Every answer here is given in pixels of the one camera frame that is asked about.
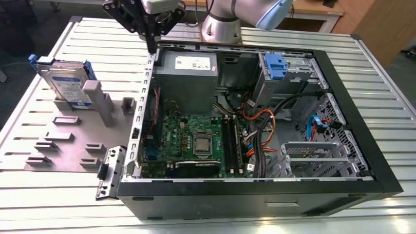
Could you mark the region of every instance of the ram slot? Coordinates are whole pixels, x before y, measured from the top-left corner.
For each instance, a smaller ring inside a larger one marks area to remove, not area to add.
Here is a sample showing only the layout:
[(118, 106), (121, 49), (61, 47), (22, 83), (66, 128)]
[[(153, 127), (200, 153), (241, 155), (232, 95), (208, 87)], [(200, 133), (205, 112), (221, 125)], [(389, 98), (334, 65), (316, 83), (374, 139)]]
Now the ram slot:
[(240, 125), (236, 117), (233, 118), (234, 122), (234, 144), (236, 144), (236, 159), (237, 159), (237, 172), (242, 172), (242, 153), (241, 153), (241, 143), (240, 143)]
[(233, 161), (230, 156), (230, 145), (229, 145), (229, 133), (228, 133), (228, 119), (221, 120), (221, 132), (222, 132), (222, 148), (224, 148), (224, 161), (225, 161), (225, 172), (229, 172), (233, 168)]
[(238, 172), (238, 154), (237, 154), (237, 132), (234, 128), (234, 120), (229, 119), (228, 120), (228, 134), (229, 134), (229, 148), (230, 148), (230, 158), (233, 162), (233, 173)]

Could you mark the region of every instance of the power supply label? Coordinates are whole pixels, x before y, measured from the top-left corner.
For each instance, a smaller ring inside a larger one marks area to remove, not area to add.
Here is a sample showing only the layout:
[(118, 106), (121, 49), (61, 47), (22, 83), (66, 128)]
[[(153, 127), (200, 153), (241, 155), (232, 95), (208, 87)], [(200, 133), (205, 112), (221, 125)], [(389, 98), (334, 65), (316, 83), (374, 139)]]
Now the power supply label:
[(84, 93), (81, 88), (81, 82), (78, 78), (70, 77), (52, 77), (56, 83), (60, 94), (76, 108), (86, 108), (85, 106), (92, 105), (88, 95)]
[(174, 59), (174, 69), (210, 70), (209, 58), (177, 56)]

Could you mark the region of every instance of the motherboard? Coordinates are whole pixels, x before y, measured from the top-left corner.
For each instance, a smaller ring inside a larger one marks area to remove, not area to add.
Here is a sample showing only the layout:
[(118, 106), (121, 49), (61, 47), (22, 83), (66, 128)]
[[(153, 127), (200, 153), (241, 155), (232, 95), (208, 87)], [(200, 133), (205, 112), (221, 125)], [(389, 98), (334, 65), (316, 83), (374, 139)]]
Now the motherboard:
[(148, 178), (238, 178), (244, 168), (241, 133), (236, 117), (169, 115), (164, 117), (158, 149), (146, 150), (142, 176)]

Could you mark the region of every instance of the desk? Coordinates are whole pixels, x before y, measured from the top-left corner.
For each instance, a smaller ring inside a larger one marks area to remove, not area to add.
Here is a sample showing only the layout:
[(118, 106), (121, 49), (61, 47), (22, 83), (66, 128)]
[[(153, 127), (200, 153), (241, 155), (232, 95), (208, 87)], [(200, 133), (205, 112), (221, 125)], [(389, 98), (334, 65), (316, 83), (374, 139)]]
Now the desk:
[[(326, 51), (404, 192), (329, 217), (137, 220), (120, 201), (94, 201), (94, 174), (22, 171), (26, 154), (33, 151), (33, 140), (24, 136), (41, 136), (41, 124), (57, 112), (53, 92), (36, 76), (0, 132), (0, 170), (6, 170), (0, 173), (0, 230), (32, 230), (40, 234), (108, 230), (140, 234), (416, 232), (416, 111), (365, 45), (340, 34), (264, 32), (253, 28), (241, 31), (244, 44)], [(182, 24), (164, 37), (182, 41), (198, 38), (198, 29)], [(70, 22), (49, 56), (86, 58), (102, 89), (114, 100), (130, 97), (128, 91), (140, 87), (145, 42), (112, 19)]]
[[(184, 0), (186, 4), (186, 10), (194, 11), (194, 0)], [(197, 0), (197, 10), (206, 10), (205, 0)], [(333, 8), (322, 5), (322, 1), (316, 0), (297, 0), (293, 4), (293, 15), (289, 13), (286, 18), (304, 19), (304, 20), (320, 20), (324, 21), (318, 29), (321, 33), (329, 33), (337, 23), (338, 18), (345, 14), (338, 3)]]

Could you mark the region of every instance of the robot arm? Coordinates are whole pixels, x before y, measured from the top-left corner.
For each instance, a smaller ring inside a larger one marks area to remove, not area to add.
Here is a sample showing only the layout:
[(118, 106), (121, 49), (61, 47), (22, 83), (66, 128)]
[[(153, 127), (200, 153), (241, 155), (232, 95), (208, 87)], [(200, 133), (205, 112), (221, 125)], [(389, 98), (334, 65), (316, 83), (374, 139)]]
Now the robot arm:
[(272, 30), (282, 21), (293, 0), (208, 0), (212, 10), (202, 24), (208, 42), (234, 44), (241, 40), (240, 20)]
[[(181, 0), (106, 0), (102, 9), (130, 33), (138, 33), (150, 54), (156, 53), (160, 35), (169, 33), (184, 16)], [(168, 16), (158, 19), (162, 12)]]
[[(262, 30), (276, 28), (289, 11), (293, 0), (208, 0), (208, 16), (202, 23), (204, 41), (234, 44), (241, 40), (240, 19)], [(146, 42), (156, 53), (160, 35), (166, 35), (184, 17), (181, 0), (106, 0), (105, 12), (122, 27)]]

